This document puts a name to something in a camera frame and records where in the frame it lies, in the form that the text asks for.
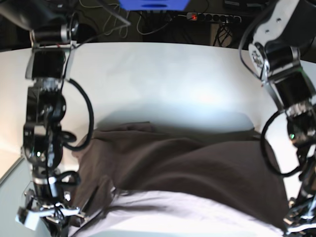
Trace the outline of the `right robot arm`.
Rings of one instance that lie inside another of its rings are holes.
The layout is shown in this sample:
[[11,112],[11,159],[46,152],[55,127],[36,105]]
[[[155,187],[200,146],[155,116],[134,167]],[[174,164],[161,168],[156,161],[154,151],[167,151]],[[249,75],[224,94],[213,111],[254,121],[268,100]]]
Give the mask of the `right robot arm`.
[[66,237],[71,218],[83,218],[66,192],[80,183],[80,177],[58,168],[63,148],[76,140],[62,130],[61,120],[66,113],[62,87],[69,78],[78,18],[75,13],[56,13],[42,0],[3,0],[0,13],[28,31],[32,45],[25,78],[33,84],[28,88],[21,155],[30,165],[33,187],[25,192],[16,220],[31,230],[43,221],[51,236]]

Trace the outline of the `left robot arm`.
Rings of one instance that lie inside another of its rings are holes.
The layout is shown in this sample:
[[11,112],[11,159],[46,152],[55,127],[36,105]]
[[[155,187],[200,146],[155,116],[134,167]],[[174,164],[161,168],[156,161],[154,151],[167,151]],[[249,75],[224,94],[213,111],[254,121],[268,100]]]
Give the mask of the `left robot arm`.
[[[316,157],[309,150],[316,145],[316,89],[301,65],[300,47],[316,37],[316,3],[313,0],[275,0],[245,30],[238,49],[248,47],[253,67],[250,72],[261,81],[277,111],[264,125],[260,149],[267,168],[287,178],[298,174],[299,194],[289,201],[284,217],[285,236],[313,237],[316,234]],[[265,135],[281,114],[287,133],[297,149],[298,166],[281,173],[271,164]]]

